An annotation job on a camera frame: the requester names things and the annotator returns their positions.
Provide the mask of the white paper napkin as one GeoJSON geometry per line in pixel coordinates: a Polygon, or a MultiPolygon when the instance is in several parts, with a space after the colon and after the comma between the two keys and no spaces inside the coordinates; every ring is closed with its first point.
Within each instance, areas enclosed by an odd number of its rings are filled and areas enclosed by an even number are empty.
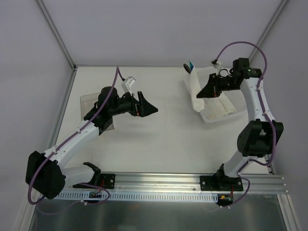
{"type": "Polygon", "coordinates": [[[197,94],[201,91],[196,67],[194,66],[189,74],[188,89],[190,90],[192,107],[195,111],[201,112],[204,109],[204,100],[197,98],[197,94]]]}

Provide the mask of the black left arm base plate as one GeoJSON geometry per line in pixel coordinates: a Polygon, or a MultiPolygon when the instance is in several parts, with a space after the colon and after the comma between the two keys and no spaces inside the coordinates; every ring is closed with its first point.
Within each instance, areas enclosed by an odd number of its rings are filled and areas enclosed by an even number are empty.
{"type": "Polygon", "coordinates": [[[73,185],[73,188],[76,189],[96,189],[93,186],[99,186],[105,189],[114,189],[115,188],[115,182],[116,182],[116,174],[113,173],[101,173],[98,181],[94,182],[94,181],[90,181],[87,184],[90,186],[85,186],[80,184],[75,184],[73,185]]]}

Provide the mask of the iridescent rainbow steak knife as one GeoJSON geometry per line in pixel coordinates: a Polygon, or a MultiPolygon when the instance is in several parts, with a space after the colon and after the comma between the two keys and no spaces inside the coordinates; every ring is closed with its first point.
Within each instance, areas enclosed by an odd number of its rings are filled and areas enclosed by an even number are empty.
{"type": "Polygon", "coordinates": [[[193,70],[193,68],[194,68],[194,64],[191,61],[189,61],[189,67],[190,67],[191,70],[193,70]]]}

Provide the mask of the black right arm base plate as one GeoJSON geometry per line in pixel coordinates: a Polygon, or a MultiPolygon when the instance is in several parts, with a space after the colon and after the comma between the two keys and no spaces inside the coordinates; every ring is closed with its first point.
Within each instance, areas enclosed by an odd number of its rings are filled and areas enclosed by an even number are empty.
{"type": "Polygon", "coordinates": [[[227,176],[218,177],[216,174],[212,176],[200,176],[201,191],[234,191],[242,192],[244,190],[242,180],[227,176]]]}

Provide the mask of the black metal spoon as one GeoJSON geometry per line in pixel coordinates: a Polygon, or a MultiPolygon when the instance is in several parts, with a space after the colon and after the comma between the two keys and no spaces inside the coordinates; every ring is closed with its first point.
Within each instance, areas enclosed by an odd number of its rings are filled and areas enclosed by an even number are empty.
{"type": "Polygon", "coordinates": [[[186,71],[188,74],[191,73],[191,69],[190,69],[190,67],[189,67],[187,64],[183,64],[183,67],[184,67],[185,71],[186,71]]]}

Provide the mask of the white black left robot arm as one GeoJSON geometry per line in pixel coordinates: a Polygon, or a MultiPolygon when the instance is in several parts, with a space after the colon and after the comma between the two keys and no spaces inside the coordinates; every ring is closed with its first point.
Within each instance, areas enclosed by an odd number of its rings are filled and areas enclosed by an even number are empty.
{"type": "Polygon", "coordinates": [[[158,112],[141,91],[137,96],[135,98],[132,93],[126,92],[120,97],[116,88],[103,88],[97,102],[72,135],[42,153],[34,151],[29,156],[26,169],[28,193],[35,189],[43,197],[53,199],[65,188],[81,186],[83,183],[91,188],[99,186],[99,167],[90,162],[78,167],[67,167],[67,164],[88,142],[99,137],[112,125],[114,116],[128,113],[131,116],[146,117],[158,112]]]}

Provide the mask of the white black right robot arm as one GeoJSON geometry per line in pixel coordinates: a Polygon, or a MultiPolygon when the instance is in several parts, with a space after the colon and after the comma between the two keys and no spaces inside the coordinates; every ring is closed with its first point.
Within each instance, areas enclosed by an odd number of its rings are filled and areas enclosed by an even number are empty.
{"type": "Polygon", "coordinates": [[[241,191],[239,174],[250,165],[260,163],[266,155],[274,156],[276,145],[283,132],[283,124],[272,115],[263,88],[264,72],[251,68],[247,58],[233,61],[230,75],[210,74],[207,84],[197,93],[197,98],[217,98],[224,91],[240,90],[248,112],[248,124],[239,134],[237,151],[232,158],[221,165],[217,172],[201,187],[224,191],[234,187],[241,191]]]}

